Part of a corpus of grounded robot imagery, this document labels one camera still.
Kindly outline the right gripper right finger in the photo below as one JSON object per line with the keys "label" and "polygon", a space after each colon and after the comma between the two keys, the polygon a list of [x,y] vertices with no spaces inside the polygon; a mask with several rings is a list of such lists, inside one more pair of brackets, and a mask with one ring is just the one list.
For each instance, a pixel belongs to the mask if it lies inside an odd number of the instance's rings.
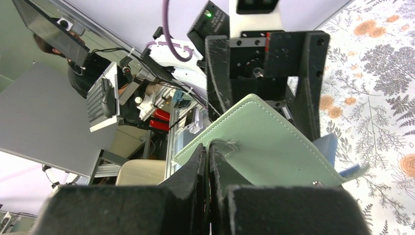
{"label": "right gripper right finger", "polygon": [[214,235],[368,235],[353,197],[342,187],[254,186],[234,169],[222,140],[209,144]]}

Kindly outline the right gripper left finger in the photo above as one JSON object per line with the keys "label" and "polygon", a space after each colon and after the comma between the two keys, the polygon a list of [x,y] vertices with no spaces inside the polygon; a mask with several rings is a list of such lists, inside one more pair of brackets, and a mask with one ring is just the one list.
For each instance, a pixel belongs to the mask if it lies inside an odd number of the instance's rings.
{"label": "right gripper left finger", "polygon": [[157,186],[68,186],[47,200],[35,235],[205,235],[207,153]]}

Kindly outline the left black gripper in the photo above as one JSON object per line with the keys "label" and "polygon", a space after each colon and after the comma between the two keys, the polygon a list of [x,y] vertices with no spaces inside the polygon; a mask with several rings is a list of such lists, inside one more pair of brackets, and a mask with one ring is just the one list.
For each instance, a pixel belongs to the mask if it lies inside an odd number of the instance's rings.
{"label": "left black gripper", "polygon": [[222,35],[205,39],[209,119],[230,109],[233,97],[286,97],[288,78],[297,76],[294,125],[310,141],[320,138],[319,106],[330,35],[320,30],[245,35],[230,41]]}

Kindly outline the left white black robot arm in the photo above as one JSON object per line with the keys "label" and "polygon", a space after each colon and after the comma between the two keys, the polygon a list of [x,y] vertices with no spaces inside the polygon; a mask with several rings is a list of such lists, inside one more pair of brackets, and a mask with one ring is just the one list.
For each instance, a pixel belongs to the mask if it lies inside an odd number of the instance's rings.
{"label": "left white black robot arm", "polygon": [[248,94],[271,102],[310,141],[320,134],[319,104],[329,34],[272,25],[276,0],[238,0],[231,15],[208,1],[187,36],[201,58],[208,116],[217,120]]}

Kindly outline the green leather card holder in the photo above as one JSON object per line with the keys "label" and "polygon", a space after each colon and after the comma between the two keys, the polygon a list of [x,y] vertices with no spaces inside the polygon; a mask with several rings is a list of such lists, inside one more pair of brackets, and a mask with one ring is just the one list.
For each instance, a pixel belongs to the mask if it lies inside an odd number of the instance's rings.
{"label": "green leather card holder", "polygon": [[336,171],[333,135],[310,141],[254,94],[210,124],[173,161],[184,166],[199,144],[212,143],[218,143],[226,162],[254,185],[331,188],[361,177],[369,168],[355,165]]}

